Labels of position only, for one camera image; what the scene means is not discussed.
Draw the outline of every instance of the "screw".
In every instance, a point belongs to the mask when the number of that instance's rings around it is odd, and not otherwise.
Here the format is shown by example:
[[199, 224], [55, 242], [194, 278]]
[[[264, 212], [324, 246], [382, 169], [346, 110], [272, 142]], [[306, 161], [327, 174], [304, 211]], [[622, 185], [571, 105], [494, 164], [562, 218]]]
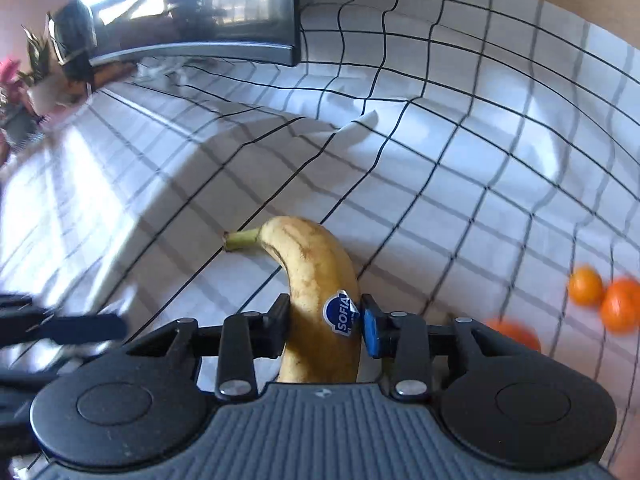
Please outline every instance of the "screw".
[[426, 391], [427, 385], [415, 379], [407, 379], [396, 384], [396, 392], [402, 396], [421, 395]]
[[229, 397], [246, 395], [251, 391], [251, 385], [242, 379], [231, 379], [220, 384], [220, 393]]

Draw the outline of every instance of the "checkered tablecloth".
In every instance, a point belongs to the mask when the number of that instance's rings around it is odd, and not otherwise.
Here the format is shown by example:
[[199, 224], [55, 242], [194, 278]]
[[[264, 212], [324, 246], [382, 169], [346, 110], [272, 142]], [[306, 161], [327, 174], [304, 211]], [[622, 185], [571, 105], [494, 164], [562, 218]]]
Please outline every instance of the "checkered tablecloth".
[[[220, 235], [305, 216], [384, 309], [532, 326], [614, 398], [610, 465], [638, 424], [640, 338], [607, 335], [565, 284], [577, 264], [640, 275], [640, 53], [539, 0], [302, 5], [297, 67], [189, 60], [187, 79], [112, 84], [2, 170], [2, 288], [126, 313], [132, 337], [221, 324], [287, 284]], [[278, 362], [259, 361], [271, 379]]]

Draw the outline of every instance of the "banana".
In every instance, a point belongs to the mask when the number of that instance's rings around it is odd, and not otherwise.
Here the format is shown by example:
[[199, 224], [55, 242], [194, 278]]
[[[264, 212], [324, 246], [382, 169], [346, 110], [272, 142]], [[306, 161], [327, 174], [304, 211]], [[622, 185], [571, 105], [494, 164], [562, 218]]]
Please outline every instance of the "banana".
[[289, 279], [289, 338], [278, 381], [355, 382], [360, 328], [351, 300], [360, 303], [360, 289], [338, 240], [321, 225], [291, 216], [277, 216], [260, 228], [224, 236], [225, 251], [252, 246], [267, 251]]

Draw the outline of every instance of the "banana stem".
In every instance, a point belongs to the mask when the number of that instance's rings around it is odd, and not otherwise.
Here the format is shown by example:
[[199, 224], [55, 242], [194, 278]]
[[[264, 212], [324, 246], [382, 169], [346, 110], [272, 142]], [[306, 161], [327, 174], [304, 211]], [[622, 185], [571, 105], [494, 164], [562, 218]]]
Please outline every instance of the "banana stem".
[[232, 252], [253, 247], [258, 243], [260, 228], [248, 229], [247, 231], [237, 231], [235, 233], [225, 233], [222, 237], [225, 251]]

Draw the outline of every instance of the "potted plant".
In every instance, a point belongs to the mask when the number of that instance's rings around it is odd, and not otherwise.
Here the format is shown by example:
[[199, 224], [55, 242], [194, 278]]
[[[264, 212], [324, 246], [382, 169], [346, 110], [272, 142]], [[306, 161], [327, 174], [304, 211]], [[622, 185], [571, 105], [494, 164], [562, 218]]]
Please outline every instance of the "potted plant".
[[7, 59], [0, 64], [0, 128], [14, 151], [42, 136], [37, 123], [39, 117], [26, 89], [45, 80], [50, 73], [49, 38], [46, 34], [38, 36], [26, 27], [22, 28], [27, 35], [31, 71], [20, 72], [18, 60]]
[[51, 72], [49, 37], [46, 32], [42, 36], [38, 36], [24, 25], [22, 29], [27, 35], [27, 54], [31, 72], [25, 73], [18, 70], [17, 76], [27, 87], [31, 87], [37, 85]]
[[0, 128], [14, 151], [39, 136], [36, 120], [24, 105], [24, 83], [16, 79], [19, 66], [13, 59], [0, 64]]

